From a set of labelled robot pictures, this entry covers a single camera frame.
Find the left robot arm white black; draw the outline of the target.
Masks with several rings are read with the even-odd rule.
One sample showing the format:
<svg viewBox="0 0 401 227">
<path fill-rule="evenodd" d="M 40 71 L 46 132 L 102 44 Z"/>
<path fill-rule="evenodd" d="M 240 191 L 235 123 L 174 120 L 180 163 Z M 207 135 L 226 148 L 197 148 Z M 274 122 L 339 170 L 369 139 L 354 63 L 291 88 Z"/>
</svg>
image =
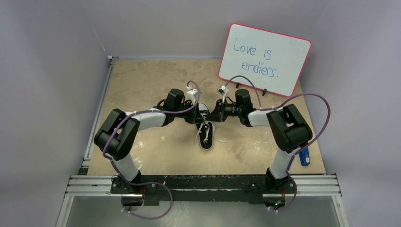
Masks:
<svg viewBox="0 0 401 227">
<path fill-rule="evenodd" d="M 130 151 L 139 131 L 164 127 L 176 118 L 196 124 L 203 121 L 198 110 L 200 91 L 194 88 L 184 93 L 171 89 L 167 98 L 157 106 L 144 111 L 124 112 L 113 109 L 94 137 L 105 158 L 124 179 L 122 186 L 128 193 L 136 193 L 141 187 L 141 173 L 135 166 Z"/>
</svg>

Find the black white canvas sneaker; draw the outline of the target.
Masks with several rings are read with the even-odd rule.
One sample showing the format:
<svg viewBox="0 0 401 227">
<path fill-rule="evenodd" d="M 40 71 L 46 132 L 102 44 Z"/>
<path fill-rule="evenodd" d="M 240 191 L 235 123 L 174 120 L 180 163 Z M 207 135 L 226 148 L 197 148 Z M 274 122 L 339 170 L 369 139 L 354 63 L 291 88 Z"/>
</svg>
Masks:
<svg viewBox="0 0 401 227">
<path fill-rule="evenodd" d="M 199 103 L 199 111 L 204 119 L 203 123 L 196 124 L 197 126 L 197 136 L 199 139 L 199 145 L 203 150 L 210 150 L 213 146 L 214 137 L 214 126 L 213 123 L 206 120 L 206 117 L 210 113 L 210 109 L 204 103 Z"/>
</svg>

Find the white shoelace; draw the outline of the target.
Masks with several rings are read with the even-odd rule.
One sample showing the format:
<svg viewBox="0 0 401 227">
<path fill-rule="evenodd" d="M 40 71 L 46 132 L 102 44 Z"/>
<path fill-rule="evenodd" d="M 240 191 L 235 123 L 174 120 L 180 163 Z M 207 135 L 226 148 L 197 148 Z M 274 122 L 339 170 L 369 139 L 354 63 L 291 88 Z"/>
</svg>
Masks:
<svg viewBox="0 0 401 227">
<path fill-rule="evenodd" d="M 201 123 L 199 125 L 198 131 L 196 133 L 195 141 L 197 139 L 200 139 L 200 141 L 202 141 L 202 142 L 209 141 L 209 135 L 211 135 L 212 140 L 215 140 L 215 141 L 221 142 L 221 143 L 227 143 L 224 140 L 217 139 L 217 137 L 215 136 L 215 130 L 216 130 L 216 127 L 213 122 L 206 121 L 205 123 Z"/>
</svg>

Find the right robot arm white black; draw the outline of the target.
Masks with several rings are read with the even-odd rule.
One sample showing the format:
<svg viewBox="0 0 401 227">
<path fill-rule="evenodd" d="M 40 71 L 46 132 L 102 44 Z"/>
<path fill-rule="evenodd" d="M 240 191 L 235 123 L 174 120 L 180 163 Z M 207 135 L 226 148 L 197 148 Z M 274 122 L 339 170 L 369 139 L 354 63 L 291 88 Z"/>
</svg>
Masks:
<svg viewBox="0 0 401 227">
<path fill-rule="evenodd" d="M 227 117 L 238 117 L 246 127 L 268 126 L 278 150 L 265 175 L 265 185 L 270 192 L 278 192 L 289 180 L 288 167 L 296 151 L 305 147 L 313 134 L 297 107 L 293 104 L 278 110 L 257 110 L 246 89 L 235 92 L 235 102 L 223 99 L 216 102 L 214 110 L 207 114 L 209 122 L 224 122 Z"/>
</svg>

